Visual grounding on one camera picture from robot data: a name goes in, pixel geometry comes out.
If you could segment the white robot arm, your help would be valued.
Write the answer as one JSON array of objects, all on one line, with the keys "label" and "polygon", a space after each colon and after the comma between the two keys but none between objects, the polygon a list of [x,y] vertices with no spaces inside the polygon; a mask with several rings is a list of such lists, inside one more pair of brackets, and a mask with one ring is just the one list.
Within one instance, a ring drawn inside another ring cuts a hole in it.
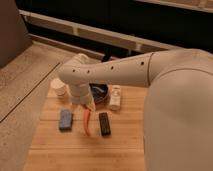
[{"label": "white robot arm", "polygon": [[176,49],[96,64],[77,54],[59,78],[76,104],[90,101],[91,83],[146,87],[146,171],[213,171],[212,53]]}]

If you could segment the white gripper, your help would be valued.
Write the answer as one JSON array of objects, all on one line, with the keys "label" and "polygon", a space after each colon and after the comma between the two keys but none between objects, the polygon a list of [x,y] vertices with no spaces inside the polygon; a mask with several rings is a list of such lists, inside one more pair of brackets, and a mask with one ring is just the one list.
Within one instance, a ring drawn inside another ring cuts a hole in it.
[{"label": "white gripper", "polygon": [[88,84],[70,85],[70,99],[75,104],[86,105],[91,110],[96,110],[96,105],[92,101],[92,93]]}]

